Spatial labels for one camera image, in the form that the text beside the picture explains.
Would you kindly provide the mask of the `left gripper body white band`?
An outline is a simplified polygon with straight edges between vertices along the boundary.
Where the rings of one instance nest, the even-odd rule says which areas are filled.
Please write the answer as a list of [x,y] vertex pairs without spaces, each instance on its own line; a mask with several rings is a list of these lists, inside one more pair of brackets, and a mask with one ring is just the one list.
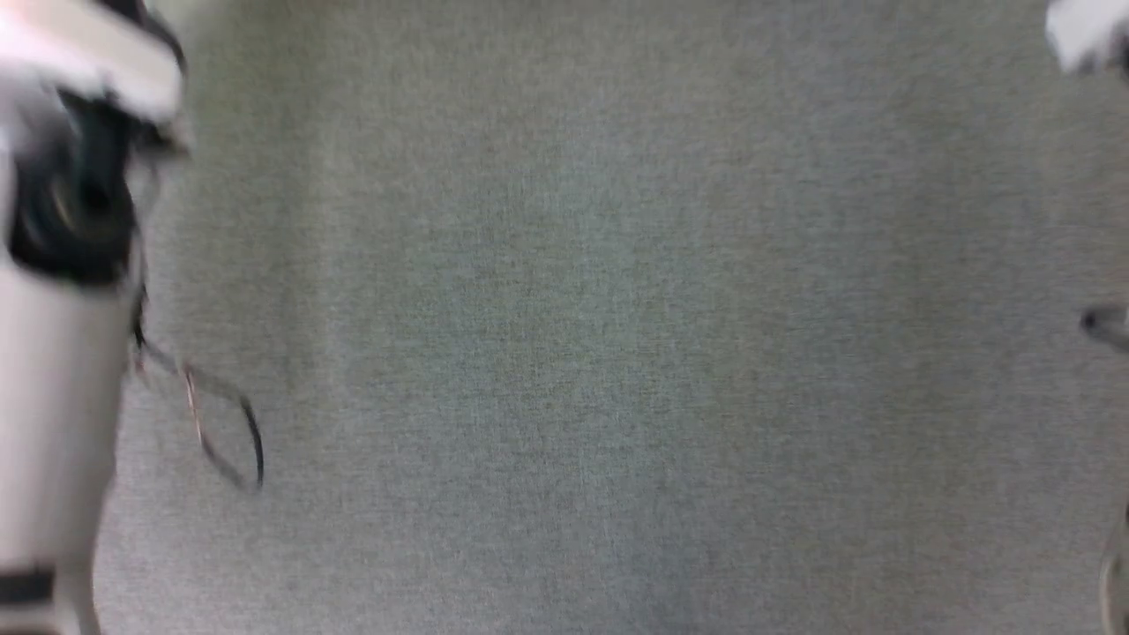
[[5,1],[3,149],[185,150],[186,62],[142,1]]

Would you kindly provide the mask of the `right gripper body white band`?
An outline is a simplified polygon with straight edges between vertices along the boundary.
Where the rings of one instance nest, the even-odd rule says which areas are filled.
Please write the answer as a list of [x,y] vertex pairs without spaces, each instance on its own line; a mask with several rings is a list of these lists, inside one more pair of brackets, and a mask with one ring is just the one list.
[[1088,75],[1113,67],[1126,69],[1128,3],[1051,1],[1045,34],[1059,69],[1066,75]]

